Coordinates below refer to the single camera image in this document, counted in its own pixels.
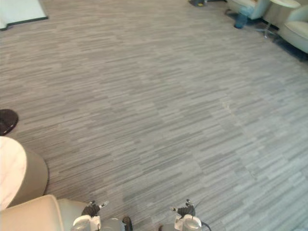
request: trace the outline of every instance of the baseboard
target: baseboard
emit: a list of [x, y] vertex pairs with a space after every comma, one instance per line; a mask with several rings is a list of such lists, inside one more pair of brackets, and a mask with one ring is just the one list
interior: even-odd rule
[[1, 28], [0, 30], [1, 31], [7, 30], [10, 26], [13, 26], [13, 25], [18, 25], [18, 24], [22, 24], [22, 23], [31, 23], [31, 22], [46, 20], [46, 19], [49, 19], [49, 17], [46, 16], [46, 17], [41, 17], [41, 18], [33, 18], [33, 19], [23, 20], [23, 21], [19, 21], [19, 22], [8, 23], [5, 28]]

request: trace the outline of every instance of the black shoe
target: black shoe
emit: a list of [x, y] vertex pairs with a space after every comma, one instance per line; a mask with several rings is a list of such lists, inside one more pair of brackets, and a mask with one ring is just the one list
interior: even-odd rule
[[125, 231], [133, 230], [133, 224], [131, 223], [130, 217], [124, 217], [122, 221], [125, 224]]

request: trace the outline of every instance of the white marble table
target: white marble table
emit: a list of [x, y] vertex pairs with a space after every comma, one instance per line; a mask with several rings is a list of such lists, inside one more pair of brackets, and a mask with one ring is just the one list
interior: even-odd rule
[[48, 171], [39, 155], [0, 136], [0, 210], [43, 195]]

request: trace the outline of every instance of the wall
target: wall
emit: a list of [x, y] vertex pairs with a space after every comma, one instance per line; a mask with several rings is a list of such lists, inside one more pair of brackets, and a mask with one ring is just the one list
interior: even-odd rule
[[0, 0], [1, 25], [46, 17], [39, 0]]

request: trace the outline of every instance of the chair armrest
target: chair armrest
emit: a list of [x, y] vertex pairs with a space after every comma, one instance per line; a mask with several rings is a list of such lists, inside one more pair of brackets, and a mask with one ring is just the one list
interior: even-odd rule
[[308, 22], [308, 5], [293, 10], [289, 17], [286, 20], [287, 22], [290, 21], [304, 21]]

